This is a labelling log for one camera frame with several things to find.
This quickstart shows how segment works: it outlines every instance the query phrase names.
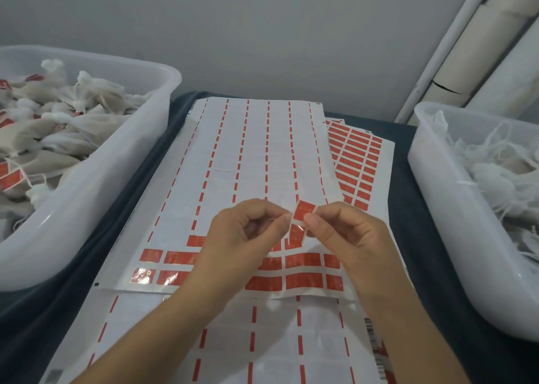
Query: hand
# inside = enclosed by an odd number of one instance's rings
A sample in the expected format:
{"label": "hand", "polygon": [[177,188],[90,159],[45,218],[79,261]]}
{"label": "hand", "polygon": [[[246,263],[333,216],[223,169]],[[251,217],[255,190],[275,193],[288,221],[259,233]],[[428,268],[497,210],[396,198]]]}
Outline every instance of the hand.
{"label": "hand", "polygon": [[411,284],[386,224],[344,202],[319,206],[303,221],[343,264],[365,310],[399,301]]}
{"label": "hand", "polygon": [[220,211],[211,221],[184,287],[203,288],[212,300],[226,304],[286,235],[291,217],[286,209],[263,199],[249,199]]}

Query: person's right hand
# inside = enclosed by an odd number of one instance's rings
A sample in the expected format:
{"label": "person's right hand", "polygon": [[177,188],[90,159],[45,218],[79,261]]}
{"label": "person's right hand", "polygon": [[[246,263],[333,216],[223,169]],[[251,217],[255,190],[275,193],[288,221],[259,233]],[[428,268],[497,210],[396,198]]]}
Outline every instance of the person's right hand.
{"label": "person's right hand", "polygon": [[334,202],[319,206],[303,221],[307,235],[316,237],[341,261],[367,312],[372,306],[399,302],[410,291],[397,248],[380,219]]}

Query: person's left hand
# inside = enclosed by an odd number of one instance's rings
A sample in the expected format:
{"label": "person's left hand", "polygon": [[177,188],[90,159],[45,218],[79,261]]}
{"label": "person's left hand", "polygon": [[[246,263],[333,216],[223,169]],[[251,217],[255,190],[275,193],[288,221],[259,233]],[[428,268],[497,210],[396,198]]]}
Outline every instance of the person's left hand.
{"label": "person's left hand", "polygon": [[219,212],[186,285],[226,304],[249,281],[262,260],[286,235],[292,214],[264,199],[248,199]]}

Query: white basket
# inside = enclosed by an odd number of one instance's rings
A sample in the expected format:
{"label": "white basket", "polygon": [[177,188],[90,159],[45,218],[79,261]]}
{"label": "white basket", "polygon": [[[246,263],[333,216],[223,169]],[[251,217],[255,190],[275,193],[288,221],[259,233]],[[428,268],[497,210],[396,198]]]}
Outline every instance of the white basket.
{"label": "white basket", "polygon": [[158,63],[44,46],[0,47],[0,79],[39,73],[44,59],[62,60],[69,82],[84,70],[127,93],[157,91],[0,244],[0,291],[33,286],[69,263],[165,132],[170,95],[182,80]]}
{"label": "white basket", "polygon": [[518,253],[464,167],[433,132],[428,117],[438,110],[444,112],[449,135],[466,144],[482,144],[500,122],[509,121],[510,140],[527,147],[539,136],[539,126],[423,102],[414,110],[420,124],[408,154],[415,180],[474,307],[503,332],[539,341],[539,272]]}

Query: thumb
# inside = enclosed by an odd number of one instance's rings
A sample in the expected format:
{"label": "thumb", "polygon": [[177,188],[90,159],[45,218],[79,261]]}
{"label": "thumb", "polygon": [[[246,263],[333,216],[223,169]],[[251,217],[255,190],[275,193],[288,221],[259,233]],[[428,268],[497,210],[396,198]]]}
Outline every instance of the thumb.
{"label": "thumb", "polygon": [[256,238],[251,239],[248,244],[254,246],[262,257],[266,257],[273,246],[284,238],[288,232],[291,218],[292,214],[290,212],[281,215],[279,218],[273,220],[264,232]]}
{"label": "thumb", "polygon": [[348,241],[315,213],[307,213],[303,217],[303,222],[305,222],[313,236],[343,262],[343,258],[350,248]]}

